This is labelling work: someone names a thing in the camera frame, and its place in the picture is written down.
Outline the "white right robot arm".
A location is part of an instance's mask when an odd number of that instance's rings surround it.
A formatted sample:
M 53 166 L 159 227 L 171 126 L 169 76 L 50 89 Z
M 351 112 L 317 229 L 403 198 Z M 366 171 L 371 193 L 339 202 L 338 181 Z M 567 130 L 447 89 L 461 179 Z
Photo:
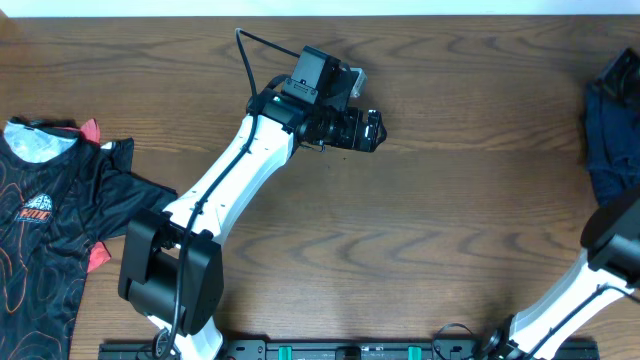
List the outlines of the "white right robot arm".
M 569 270 L 510 316 L 482 359 L 553 359 L 565 341 L 614 302 L 639 300 L 639 54 L 622 50 L 585 88 L 586 168 L 597 210 Z

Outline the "folded navy blue garment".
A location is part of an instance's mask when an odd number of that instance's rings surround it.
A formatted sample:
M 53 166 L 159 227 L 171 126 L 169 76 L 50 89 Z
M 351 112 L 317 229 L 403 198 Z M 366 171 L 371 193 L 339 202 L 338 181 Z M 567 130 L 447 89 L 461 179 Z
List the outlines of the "folded navy blue garment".
M 613 172 L 595 170 L 590 172 L 591 183 L 599 206 L 605 206 L 625 191 L 639 185 L 638 172 Z

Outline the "dark blue denim shorts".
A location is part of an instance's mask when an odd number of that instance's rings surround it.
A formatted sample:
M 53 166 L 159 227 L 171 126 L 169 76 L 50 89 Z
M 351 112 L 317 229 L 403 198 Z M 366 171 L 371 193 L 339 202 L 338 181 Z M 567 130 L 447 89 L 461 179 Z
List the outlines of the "dark blue denim shorts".
M 639 184 L 639 113 L 608 97 L 595 82 L 586 87 L 587 169 L 624 187 Z

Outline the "black orange patterned t-shirt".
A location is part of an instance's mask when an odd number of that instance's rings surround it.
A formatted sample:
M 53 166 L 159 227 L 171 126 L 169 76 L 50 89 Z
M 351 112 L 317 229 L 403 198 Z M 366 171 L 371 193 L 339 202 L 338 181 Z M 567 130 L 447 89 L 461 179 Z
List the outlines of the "black orange patterned t-shirt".
M 1 356 L 66 359 L 93 248 L 177 194 L 134 175 L 134 142 L 11 118 L 1 132 Z

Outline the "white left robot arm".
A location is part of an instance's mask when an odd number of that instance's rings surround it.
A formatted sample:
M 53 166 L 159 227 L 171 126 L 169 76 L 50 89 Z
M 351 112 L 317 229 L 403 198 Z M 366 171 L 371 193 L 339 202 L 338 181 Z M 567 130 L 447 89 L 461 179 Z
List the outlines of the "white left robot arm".
M 253 90 L 236 136 L 203 177 L 161 210 L 129 222 L 118 294 L 159 331 L 126 359 L 214 359 L 222 297 L 222 248 L 251 199 L 298 147 L 371 153 L 385 141 L 382 115 L 349 104 L 363 69 L 306 46 L 292 74 Z

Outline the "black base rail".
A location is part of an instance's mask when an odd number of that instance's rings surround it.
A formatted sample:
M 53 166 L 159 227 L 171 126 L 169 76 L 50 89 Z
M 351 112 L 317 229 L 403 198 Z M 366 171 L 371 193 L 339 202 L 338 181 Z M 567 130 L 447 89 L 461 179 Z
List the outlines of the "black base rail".
M 276 342 L 264 339 L 225 340 L 221 351 L 210 359 L 220 360 L 434 360 L 488 359 L 479 357 L 481 341 L 473 335 L 436 335 L 427 342 Z M 151 344 L 108 342 L 99 346 L 99 360 L 153 359 Z M 598 360 L 594 340 L 565 341 L 552 359 Z

